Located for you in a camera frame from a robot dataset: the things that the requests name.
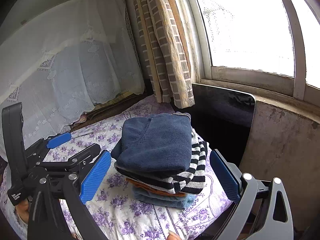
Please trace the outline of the person's left hand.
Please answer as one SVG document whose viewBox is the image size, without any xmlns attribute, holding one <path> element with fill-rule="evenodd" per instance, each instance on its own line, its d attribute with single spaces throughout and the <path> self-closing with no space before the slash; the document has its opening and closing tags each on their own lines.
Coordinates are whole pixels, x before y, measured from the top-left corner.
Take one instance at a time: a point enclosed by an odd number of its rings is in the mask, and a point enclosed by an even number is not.
<svg viewBox="0 0 320 240">
<path fill-rule="evenodd" d="M 21 201 L 18 205 L 15 206 L 16 212 L 19 215 L 20 219 L 28 224 L 29 221 L 29 202 L 27 199 Z"/>
</svg>

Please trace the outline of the person's right hand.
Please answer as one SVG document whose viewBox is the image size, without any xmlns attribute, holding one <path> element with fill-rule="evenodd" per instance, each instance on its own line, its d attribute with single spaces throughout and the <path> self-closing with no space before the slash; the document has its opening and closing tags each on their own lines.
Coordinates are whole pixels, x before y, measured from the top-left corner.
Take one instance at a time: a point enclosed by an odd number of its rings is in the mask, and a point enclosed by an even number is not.
<svg viewBox="0 0 320 240">
<path fill-rule="evenodd" d="M 176 233 L 169 231 L 169 234 L 167 236 L 167 240 L 181 240 L 181 238 Z"/>
</svg>

